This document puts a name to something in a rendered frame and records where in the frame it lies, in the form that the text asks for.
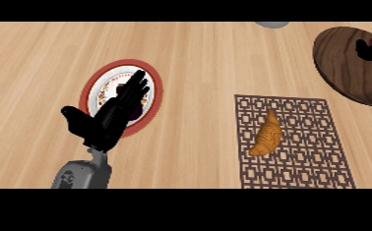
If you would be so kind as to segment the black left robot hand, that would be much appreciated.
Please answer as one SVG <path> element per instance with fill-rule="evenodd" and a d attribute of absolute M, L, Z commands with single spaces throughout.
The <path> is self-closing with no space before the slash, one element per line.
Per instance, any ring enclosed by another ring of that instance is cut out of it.
<path fill-rule="evenodd" d="M 61 108 L 70 133 L 84 140 L 86 146 L 99 151 L 107 152 L 115 147 L 132 115 L 141 107 L 141 100 L 149 91 L 144 76 L 145 71 L 138 70 L 120 94 L 108 100 L 95 116 L 86 114 L 74 106 Z"/>

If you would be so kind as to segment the red-rimmed white patterned bowl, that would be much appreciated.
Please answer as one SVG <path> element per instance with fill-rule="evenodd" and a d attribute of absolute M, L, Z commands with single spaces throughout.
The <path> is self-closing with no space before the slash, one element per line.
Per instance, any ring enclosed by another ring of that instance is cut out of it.
<path fill-rule="evenodd" d="M 124 137 L 136 134 L 144 129 L 160 109 L 163 80 L 154 67 L 138 59 L 124 59 L 108 64 L 90 77 L 79 101 L 80 110 L 95 116 L 105 102 L 117 96 L 117 89 L 129 81 L 138 70 L 145 71 L 144 78 L 146 79 L 149 91 L 141 101 L 142 114 L 136 120 L 129 122 Z"/>

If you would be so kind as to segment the orange bell pepper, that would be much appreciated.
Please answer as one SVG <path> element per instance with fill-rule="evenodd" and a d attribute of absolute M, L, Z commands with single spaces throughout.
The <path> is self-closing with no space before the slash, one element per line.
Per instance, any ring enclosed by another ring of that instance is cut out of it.
<path fill-rule="evenodd" d="M 279 120 L 272 109 L 268 110 L 268 119 L 256 136 L 254 146 L 248 151 L 251 156 L 265 156 L 272 153 L 282 140 Z"/>

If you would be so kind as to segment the brown lattice placemat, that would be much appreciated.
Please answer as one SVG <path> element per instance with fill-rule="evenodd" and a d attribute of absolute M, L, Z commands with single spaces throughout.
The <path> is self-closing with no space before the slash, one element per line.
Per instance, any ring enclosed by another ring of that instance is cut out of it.
<path fill-rule="evenodd" d="M 241 186 L 245 189 L 353 189 L 327 101 L 242 94 L 234 100 Z M 269 113 L 279 120 L 282 141 L 272 153 L 251 156 L 248 151 Z"/>

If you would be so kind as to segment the grey rounded object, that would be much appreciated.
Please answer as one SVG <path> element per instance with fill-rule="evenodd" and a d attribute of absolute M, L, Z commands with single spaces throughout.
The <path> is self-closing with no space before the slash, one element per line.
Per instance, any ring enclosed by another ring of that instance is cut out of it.
<path fill-rule="evenodd" d="M 279 29 L 288 26 L 290 22 L 256 22 L 260 26 L 269 29 Z"/>

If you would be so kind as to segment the dark wooden round board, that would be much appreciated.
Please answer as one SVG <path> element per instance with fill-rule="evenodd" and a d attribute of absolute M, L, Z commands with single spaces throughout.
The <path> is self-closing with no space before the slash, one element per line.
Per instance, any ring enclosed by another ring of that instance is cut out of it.
<path fill-rule="evenodd" d="M 315 40 L 313 59 L 334 90 L 372 106 L 372 31 L 353 27 L 322 31 Z"/>

